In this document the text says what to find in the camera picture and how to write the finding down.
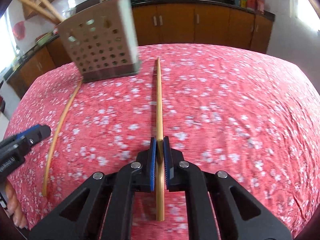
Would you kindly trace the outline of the person's left hand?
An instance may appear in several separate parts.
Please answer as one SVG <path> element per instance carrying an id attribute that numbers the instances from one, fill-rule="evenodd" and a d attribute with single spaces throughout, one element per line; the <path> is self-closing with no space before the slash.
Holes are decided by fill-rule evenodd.
<path id="1" fill-rule="evenodd" d="M 27 226 L 27 219 L 22 211 L 20 202 L 17 199 L 16 191 L 12 187 L 10 181 L 6 181 L 5 194 L 8 199 L 7 209 L 8 214 L 12 216 L 12 220 L 16 227 L 22 229 Z"/>

